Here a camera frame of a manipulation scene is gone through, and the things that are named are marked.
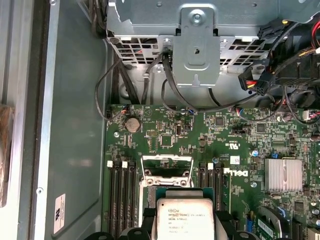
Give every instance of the green circuit board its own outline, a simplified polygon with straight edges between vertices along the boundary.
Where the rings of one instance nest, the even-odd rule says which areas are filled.
[[[123,108],[123,105],[112,105],[113,115]],[[241,120],[234,109],[181,114],[167,111],[163,106],[130,105],[122,112],[114,121],[106,123],[103,231],[120,235],[126,227],[139,224],[141,206],[155,207],[156,187],[145,187],[143,194],[140,193],[141,157],[145,155],[193,157],[191,179],[196,188],[203,187],[201,166],[208,166],[213,161],[215,165],[223,166],[223,179],[220,179],[222,207],[219,208],[227,210],[238,221],[239,230],[248,231],[248,219],[255,221],[259,206],[278,211],[290,223],[295,219],[304,229],[316,227],[311,219],[317,217],[312,210],[320,207],[320,144],[310,140],[318,131],[316,125],[284,121],[287,112],[278,112],[268,121],[261,122]],[[264,108],[242,112],[243,117],[253,119],[269,114],[270,111]],[[126,127],[126,121],[132,118],[139,122],[135,133]],[[266,189],[265,159],[281,161],[283,158],[301,161],[301,190],[272,192]],[[130,174],[121,174],[125,171],[121,170],[122,162],[129,163],[125,169],[132,163]],[[119,171],[114,172],[117,164]],[[152,164],[158,170],[183,168],[175,161]]]

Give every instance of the motherboard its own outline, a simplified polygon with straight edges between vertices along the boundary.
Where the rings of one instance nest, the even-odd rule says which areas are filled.
[[[102,230],[120,236],[155,208],[160,188],[213,189],[214,210],[260,239],[307,239],[320,227],[320,138],[280,111],[244,121],[234,108],[173,112],[155,105],[112,105],[106,123]],[[262,119],[267,108],[243,109]],[[281,225],[269,222],[270,210]]]

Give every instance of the silver heatsink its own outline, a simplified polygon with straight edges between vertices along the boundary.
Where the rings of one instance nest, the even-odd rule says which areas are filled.
[[[266,159],[265,190],[270,192],[299,192],[303,185],[303,163],[297,159]]]

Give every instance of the metal bracket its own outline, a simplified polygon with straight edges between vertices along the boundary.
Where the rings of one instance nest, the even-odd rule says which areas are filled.
[[[173,38],[173,74],[178,86],[214,86],[220,74],[220,37],[213,36],[214,10],[181,10],[181,36]]]
[[[149,169],[146,169],[144,166],[144,161],[147,160],[156,160],[156,161],[186,161],[190,162],[190,169],[185,170],[182,176],[171,176],[171,177],[163,177],[163,176],[154,176],[152,175]],[[183,187],[183,188],[191,188],[193,187],[191,173],[192,167],[194,164],[194,159],[191,156],[178,156],[178,155],[143,155],[141,157],[141,166],[142,166],[142,174],[143,179],[140,182],[140,186],[148,187],[148,186],[175,186],[175,187]]]

